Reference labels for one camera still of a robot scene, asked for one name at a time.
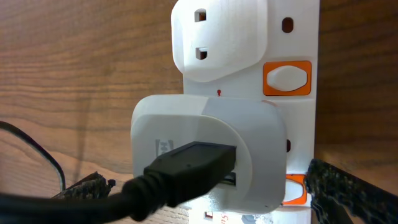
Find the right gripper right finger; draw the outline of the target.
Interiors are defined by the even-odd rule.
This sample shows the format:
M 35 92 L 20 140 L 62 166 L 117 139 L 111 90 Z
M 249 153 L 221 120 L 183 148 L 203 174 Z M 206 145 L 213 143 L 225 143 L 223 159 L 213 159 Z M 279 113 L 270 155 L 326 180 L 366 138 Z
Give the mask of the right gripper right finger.
M 312 159 L 304 178 L 318 223 L 397 224 L 397 196 L 325 161 Z

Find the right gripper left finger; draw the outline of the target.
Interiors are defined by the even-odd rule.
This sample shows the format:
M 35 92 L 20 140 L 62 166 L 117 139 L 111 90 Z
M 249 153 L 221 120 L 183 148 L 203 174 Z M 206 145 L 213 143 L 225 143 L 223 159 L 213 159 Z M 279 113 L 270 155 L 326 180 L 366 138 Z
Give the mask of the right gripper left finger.
M 111 189 L 116 185 L 114 179 L 105 179 L 94 172 L 69 188 L 55 195 L 54 199 L 101 199 L 106 198 Z

